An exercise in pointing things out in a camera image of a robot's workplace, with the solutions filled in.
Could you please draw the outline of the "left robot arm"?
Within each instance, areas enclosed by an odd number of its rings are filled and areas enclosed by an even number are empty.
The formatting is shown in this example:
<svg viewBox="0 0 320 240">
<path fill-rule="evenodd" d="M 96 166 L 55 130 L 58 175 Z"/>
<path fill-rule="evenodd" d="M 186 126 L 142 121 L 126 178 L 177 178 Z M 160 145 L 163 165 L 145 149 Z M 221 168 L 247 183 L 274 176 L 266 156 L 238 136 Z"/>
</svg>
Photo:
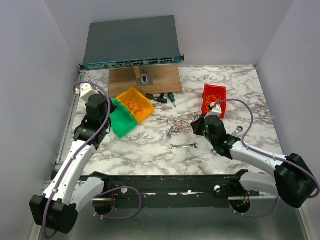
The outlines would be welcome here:
<svg viewBox="0 0 320 240">
<path fill-rule="evenodd" d="M 111 99 L 102 93 L 91 95 L 85 106 L 86 115 L 74 131 L 73 142 L 62 167 L 42 195 L 33 195 L 29 202 L 34 222 L 55 233 L 68 234 L 77 221 L 80 203 L 72 199 L 76 184 L 109 134 L 110 114 L 116 109 Z"/>
</svg>

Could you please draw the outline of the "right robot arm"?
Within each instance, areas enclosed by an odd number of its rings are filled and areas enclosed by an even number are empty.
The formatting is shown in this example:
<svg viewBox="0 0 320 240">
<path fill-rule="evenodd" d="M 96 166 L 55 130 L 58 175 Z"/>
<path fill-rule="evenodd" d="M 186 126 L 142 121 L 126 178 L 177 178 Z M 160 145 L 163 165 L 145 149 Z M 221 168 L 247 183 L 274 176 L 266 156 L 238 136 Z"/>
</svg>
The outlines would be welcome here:
<svg viewBox="0 0 320 240">
<path fill-rule="evenodd" d="M 243 130 L 241 126 L 228 134 L 223 121 L 216 115 L 202 115 L 190 125 L 195 135 L 209 141 L 215 154 L 261 171 L 248 171 L 233 180 L 230 191 L 234 195 L 241 196 L 247 191 L 264 192 L 278 196 L 293 208 L 300 208 L 306 200 L 320 193 L 319 183 L 298 154 L 285 156 L 249 146 L 237 136 Z"/>
</svg>

